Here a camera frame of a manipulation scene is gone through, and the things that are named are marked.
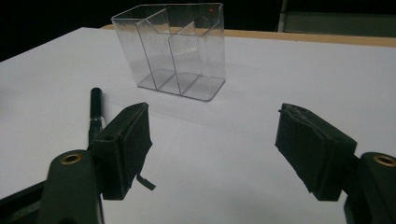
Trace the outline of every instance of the white table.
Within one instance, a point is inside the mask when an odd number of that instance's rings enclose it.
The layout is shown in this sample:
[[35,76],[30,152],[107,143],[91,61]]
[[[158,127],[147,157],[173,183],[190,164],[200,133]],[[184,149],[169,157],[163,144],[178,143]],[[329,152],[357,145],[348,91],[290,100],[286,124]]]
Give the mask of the white table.
[[137,88],[115,31],[81,28],[0,63],[0,198],[44,180],[56,156],[88,142],[90,90],[105,119],[149,104],[153,147],[106,223],[345,223],[275,147],[282,103],[396,155],[396,48],[225,37],[227,82],[205,103]]

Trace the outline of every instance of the marker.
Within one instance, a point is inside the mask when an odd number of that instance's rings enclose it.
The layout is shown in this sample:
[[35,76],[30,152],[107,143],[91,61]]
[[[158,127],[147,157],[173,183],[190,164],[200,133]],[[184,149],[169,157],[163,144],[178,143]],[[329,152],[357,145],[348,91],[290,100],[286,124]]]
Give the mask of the marker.
[[88,132],[89,145],[93,139],[103,130],[105,120],[102,115],[102,90],[93,88],[91,90],[90,130]]

